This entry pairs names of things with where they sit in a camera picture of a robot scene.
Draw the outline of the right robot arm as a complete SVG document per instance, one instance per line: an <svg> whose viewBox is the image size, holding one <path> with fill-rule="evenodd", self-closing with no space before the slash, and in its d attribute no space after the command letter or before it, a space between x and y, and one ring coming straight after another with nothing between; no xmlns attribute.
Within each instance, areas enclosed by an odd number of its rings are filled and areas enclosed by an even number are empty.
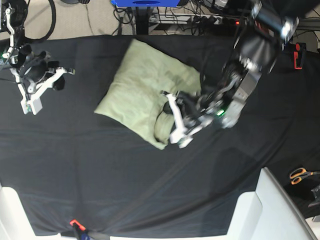
<svg viewBox="0 0 320 240"><path fill-rule="evenodd" d="M73 68L64 68L58 61L51 60L48 51L34 53L32 44L41 43L49 38L56 25L55 3L49 1L51 25L42 38L32 39L25 36L25 21L29 4L24 0L2 0L0 2L0 31L9 34L8 39L0 42L0 69L9 70L22 96L20 105L24 114L37 115L43 108L41 96L48 89L56 91L65 87L66 74L74 75Z"/></svg>

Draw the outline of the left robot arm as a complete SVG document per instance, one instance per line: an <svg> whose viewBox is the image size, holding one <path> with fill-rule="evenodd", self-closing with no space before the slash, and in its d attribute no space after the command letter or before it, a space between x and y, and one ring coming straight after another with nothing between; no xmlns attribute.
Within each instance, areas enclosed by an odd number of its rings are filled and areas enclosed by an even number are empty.
<svg viewBox="0 0 320 240"><path fill-rule="evenodd" d="M235 126L262 74L272 71L277 57L293 37L299 17L280 16L260 0L250 3L251 13L234 41L217 86L205 84L201 70L200 91L162 92L174 117L170 143L184 148L196 133L214 122L223 129Z"/></svg>

